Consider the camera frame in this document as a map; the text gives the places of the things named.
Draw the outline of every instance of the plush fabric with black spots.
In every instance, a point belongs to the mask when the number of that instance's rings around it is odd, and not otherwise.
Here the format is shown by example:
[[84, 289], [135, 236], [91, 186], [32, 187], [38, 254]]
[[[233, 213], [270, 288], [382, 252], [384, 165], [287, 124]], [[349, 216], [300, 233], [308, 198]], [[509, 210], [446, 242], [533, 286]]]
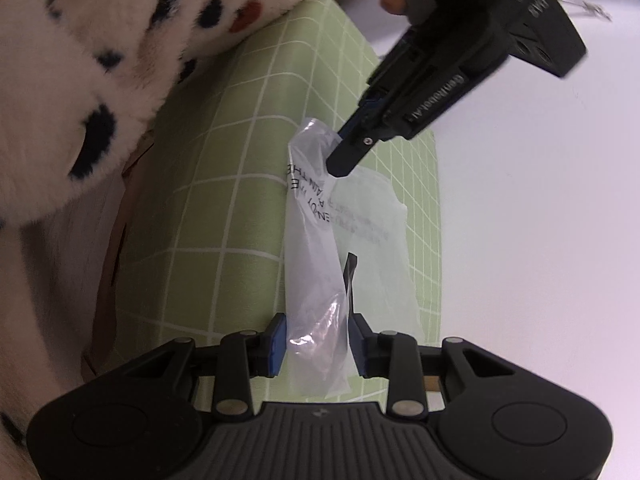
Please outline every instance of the plush fabric with black spots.
[[0, 218], [116, 170], [177, 82], [301, 0], [0, 0]]

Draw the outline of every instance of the clear plastic bag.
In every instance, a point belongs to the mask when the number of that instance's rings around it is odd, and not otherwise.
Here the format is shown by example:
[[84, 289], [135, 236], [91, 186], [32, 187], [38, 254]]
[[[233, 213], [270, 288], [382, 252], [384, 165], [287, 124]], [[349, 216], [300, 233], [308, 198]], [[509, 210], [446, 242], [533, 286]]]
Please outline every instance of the clear plastic bag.
[[358, 257], [354, 309], [374, 332], [395, 330], [424, 341], [406, 243], [407, 208], [391, 182], [361, 166], [339, 179], [328, 200], [335, 243], [344, 266]]
[[289, 384], [304, 396], [349, 390], [348, 302], [327, 199], [336, 179], [325, 160], [340, 137], [305, 120], [289, 142], [285, 286]]

